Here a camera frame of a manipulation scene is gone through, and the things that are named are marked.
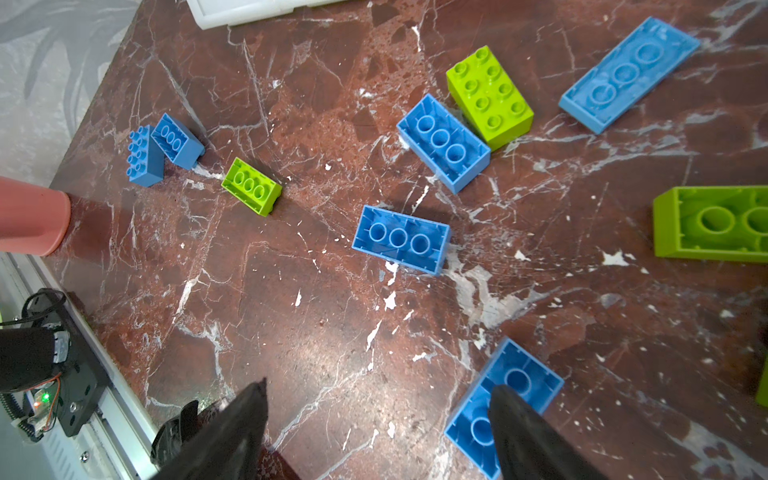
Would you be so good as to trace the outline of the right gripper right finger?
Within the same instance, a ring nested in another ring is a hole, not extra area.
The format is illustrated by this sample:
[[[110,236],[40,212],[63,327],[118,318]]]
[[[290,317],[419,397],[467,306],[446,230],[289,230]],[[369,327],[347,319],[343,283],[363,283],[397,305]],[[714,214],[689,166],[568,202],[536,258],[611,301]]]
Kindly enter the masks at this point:
[[[494,387],[488,416],[503,478],[606,479],[511,387]]]

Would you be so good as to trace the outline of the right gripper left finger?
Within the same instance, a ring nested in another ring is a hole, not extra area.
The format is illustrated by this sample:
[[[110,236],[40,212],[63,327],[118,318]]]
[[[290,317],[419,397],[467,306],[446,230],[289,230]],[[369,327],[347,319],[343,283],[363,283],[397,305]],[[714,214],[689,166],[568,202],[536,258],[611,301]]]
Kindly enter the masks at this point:
[[[267,380],[246,386],[228,407],[158,469],[156,479],[254,479],[268,420]]]

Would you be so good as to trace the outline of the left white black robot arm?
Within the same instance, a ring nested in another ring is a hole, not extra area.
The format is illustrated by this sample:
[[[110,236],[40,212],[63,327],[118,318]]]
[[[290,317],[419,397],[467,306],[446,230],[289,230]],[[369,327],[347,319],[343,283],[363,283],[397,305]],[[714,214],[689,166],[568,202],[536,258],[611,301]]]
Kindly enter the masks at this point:
[[[55,377],[55,334],[46,328],[1,330],[1,392],[18,392]]]

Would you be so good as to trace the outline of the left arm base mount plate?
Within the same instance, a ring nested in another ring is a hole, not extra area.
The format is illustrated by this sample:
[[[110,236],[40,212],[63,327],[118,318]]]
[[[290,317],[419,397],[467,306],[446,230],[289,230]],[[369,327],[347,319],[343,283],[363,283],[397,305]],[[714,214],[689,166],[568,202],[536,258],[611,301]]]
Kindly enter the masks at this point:
[[[55,334],[54,363],[60,372],[31,389],[59,382],[54,427],[59,426],[66,436],[73,437],[90,420],[111,381],[76,324],[64,292],[39,290],[25,301],[22,318],[30,322],[26,328],[46,328]]]

